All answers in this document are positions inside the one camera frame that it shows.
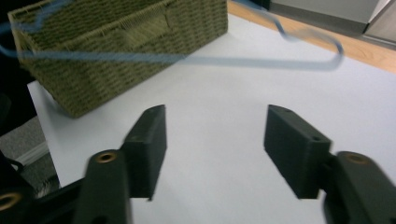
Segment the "brass screw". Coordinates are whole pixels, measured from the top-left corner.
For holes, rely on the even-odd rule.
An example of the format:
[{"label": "brass screw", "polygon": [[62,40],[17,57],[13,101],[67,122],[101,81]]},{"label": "brass screw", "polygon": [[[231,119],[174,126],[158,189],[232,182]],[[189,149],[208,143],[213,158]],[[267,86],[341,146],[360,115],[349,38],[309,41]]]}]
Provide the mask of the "brass screw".
[{"label": "brass screw", "polygon": [[117,154],[114,152],[105,152],[96,157],[96,161],[99,163],[107,163],[114,161],[117,158]]},{"label": "brass screw", "polygon": [[12,192],[0,195],[0,211],[7,210],[8,208],[14,206],[21,200],[22,196],[19,193]]}]

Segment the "green woven basket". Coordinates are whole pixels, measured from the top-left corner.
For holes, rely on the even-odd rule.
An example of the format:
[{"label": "green woven basket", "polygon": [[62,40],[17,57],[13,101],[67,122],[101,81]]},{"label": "green woven basket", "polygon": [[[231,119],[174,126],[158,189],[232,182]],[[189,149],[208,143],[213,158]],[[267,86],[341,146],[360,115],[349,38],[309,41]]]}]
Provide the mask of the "green woven basket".
[{"label": "green woven basket", "polygon": [[[8,13],[32,23],[43,1]],[[13,29],[17,51],[190,54],[227,32],[226,0],[75,0],[36,33]],[[170,63],[20,57],[52,97],[79,117],[155,75]]]}]

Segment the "white surface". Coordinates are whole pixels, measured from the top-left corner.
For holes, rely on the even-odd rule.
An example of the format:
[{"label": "white surface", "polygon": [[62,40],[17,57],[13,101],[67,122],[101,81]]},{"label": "white surface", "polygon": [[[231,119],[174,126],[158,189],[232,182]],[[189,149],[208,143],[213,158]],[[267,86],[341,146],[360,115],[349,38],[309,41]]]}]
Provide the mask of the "white surface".
[{"label": "white surface", "polygon": [[[227,35],[192,56],[326,61],[333,53],[290,44],[230,16]],[[396,76],[344,59],[329,71],[176,63],[80,119],[29,85],[61,184],[118,148],[141,113],[166,105],[168,149],[154,201],[134,200],[135,223],[324,223],[322,201],[299,201],[263,150],[269,104],[294,110],[333,140],[381,164],[396,180]]]},{"label": "white surface", "polygon": [[378,4],[385,0],[272,0],[274,3],[297,7],[334,17],[368,23]]}]

